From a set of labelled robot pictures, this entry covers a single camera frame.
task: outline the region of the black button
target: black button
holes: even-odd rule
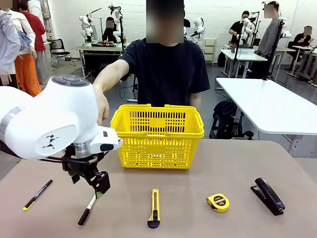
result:
[[[53,77],[52,81],[57,83],[57,84],[63,84],[63,85],[65,85],[67,83],[67,81],[62,79],[61,77]]]
[[[88,85],[88,82],[81,80],[79,82],[71,82],[70,85],[71,86],[86,86]]]
[[[73,75],[62,76],[61,78],[68,82],[78,82],[81,80],[81,78],[73,76]]]
[[[100,146],[100,150],[101,151],[109,151],[109,150],[113,150],[113,145],[112,144],[102,144]]]

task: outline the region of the orange pants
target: orange pants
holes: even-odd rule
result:
[[[42,89],[36,75],[35,62],[31,54],[24,54],[15,59],[15,73],[20,88],[35,97]]]

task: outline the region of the gray sweater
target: gray sweater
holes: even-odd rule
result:
[[[264,33],[264,36],[261,40],[261,43],[259,45],[258,51],[262,53],[261,56],[265,57],[265,56],[271,55],[277,28],[278,28],[278,18],[275,18],[271,21],[270,25],[267,27]]]
[[[14,60],[20,51],[20,40],[9,14],[0,10],[0,70],[15,74]]]

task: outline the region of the tape measure label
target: tape measure label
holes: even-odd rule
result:
[[[213,198],[213,201],[218,205],[218,206],[224,206],[226,204],[226,200],[221,197],[221,196],[216,196]]]

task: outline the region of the hand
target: hand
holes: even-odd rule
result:
[[[103,124],[103,120],[107,119],[109,117],[109,103],[107,101],[107,98],[104,96],[104,92],[102,87],[99,85],[93,85],[95,96],[97,100],[98,105],[98,125]]]
[[[30,53],[31,55],[33,56],[33,58],[36,60],[38,55],[36,54],[36,51],[35,49],[32,47],[32,46],[29,46],[29,49],[30,49]]]
[[[3,86],[9,85],[12,83],[12,79],[9,73],[0,70],[0,78]]]

